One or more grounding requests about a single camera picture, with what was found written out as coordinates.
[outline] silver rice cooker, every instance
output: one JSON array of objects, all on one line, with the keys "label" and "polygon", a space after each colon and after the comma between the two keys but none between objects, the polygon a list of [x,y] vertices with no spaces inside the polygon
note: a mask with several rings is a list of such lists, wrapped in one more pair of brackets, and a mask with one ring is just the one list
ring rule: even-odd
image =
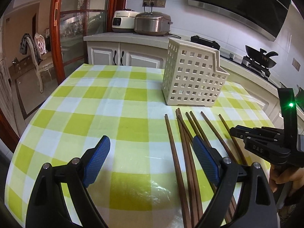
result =
[{"label": "silver rice cooker", "polygon": [[114,32],[134,32],[134,20],[137,14],[139,12],[130,9],[115,11],[112,30]]},{"label": "silver rice cooker", "polygon": [[165,13],[139,13],[135,17],[134,31],[143,35],[163,36],[169,34],[172,24],[171,17]]}]

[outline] green and white tablecloth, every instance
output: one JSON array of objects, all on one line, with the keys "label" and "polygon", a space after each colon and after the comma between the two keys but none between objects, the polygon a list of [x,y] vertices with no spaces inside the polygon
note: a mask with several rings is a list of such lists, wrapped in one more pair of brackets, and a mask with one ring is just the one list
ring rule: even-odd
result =
[{"label": "green and white tablecloth", "polygon": [[[84,64],[52,93],[22,135],[7,176],[5,204],[21,225],[25,226],[28,201],[41,166],[45,162],[62,165],[81,157],[107,135],[111,150],[88,192],[108,226],[182,227],[165,114],[171,122],[185,185],[187,181],[176,107],[165,104],[161,90],[163,73],[153,68]],[[180,109],[183,114],[194,112],[212,146],[224,156],[222,145],[200,115],[203,111],[239,158],[218,114],[229,126],[272,124],[250,95],[229,81],[214,107]],[[268,172],[268,163],[245,150],[244,154],[249,164],[259,161]],[[205,210],[213,193],[195,160]],[[79,223],[66,185],[63,190],[72,220]]]}]

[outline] metal screw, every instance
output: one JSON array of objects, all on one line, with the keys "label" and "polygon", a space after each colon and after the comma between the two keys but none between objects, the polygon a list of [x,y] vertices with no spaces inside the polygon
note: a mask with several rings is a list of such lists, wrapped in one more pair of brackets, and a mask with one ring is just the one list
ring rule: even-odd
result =
[{"label": "metal screw", "polygon": [[50,167],[50,164],[49,164],[49,163],[45,163],[45,164],[42,166],[42,168],[45,169],[45,170],[48,169],[49,167]]},{"label": "metal screw", "polygon": [[72,164],[78,164],[80,162],[80,158],[73,158]]},{"label": "metal screw", "polygon": [[253,163],[253,166],[254,166],[255,168],[257,168],[257,169],[260,169],[260,168],[261,168],[261,165],[260,165],[260,163],[258,163],[258,162],[254,162],[254,163]]},{"label": "metal screw", "polygon": [[223,158],[225,164],[231,164],[231,159],[228,157]]}]

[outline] door handle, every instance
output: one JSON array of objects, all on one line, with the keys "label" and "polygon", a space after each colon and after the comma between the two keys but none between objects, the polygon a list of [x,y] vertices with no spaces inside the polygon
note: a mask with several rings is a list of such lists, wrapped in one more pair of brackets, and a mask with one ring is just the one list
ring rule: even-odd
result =
[{"label": "door handle", "polygon": [[55,10],[54,10],[54,26],[57,26],[57,16],[58,16],[58,2],[55,2]]},{"label": "door handle", "polygon": [[116,62],[115,62],[115,56],[116,56],[116,54],[117,54],[117,51],[115,50],[115,51],[114,51],[113,62],[114,62],[114,65],[116,65],[116,66],[117,66],[117,64],[116,64]]},{"label": "door handle", "polygon": [[120,58],[120,64],[123,66],[123,57],[124,57],[125,52],[121,52],[121,58]]}]

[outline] white chair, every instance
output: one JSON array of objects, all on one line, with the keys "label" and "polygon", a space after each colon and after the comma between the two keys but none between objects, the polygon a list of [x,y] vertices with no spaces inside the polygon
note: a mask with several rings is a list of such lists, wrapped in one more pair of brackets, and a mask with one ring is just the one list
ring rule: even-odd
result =
[{"label": "white chair", "polygon": [[37,75],[37,78],[38,78],[38,85],[40,87],[40,92],[43,93],[43,85],[42,85],[42,79],[41,79],[40,73],[47,70],[50,74],[49,69],[54,67],[53,59],[52,59],[52,57],[47,57],[44,60],[42,60],[42,62],[40,62],[40,64],[38,65],[38,62],[37,62],[36,57],[35,57],[34,46],[33,46],[31,40],[28,37],[26,37],[26,42],[27,42],[29,48],[31,49],[31,56],[32,56],[32,61],[35,65],[35,69],[36,69],[36,75]]},{"label": "white chair", "polygon": [[36,43],[38,53],[40,54],[40,57],[41,57],[42,60],[45,60],[48,57],[52,57],[52,53],[48,52],[45,49],[45,39],[42,35],[36,33],[35,36],[34,36],[34,41]]}]

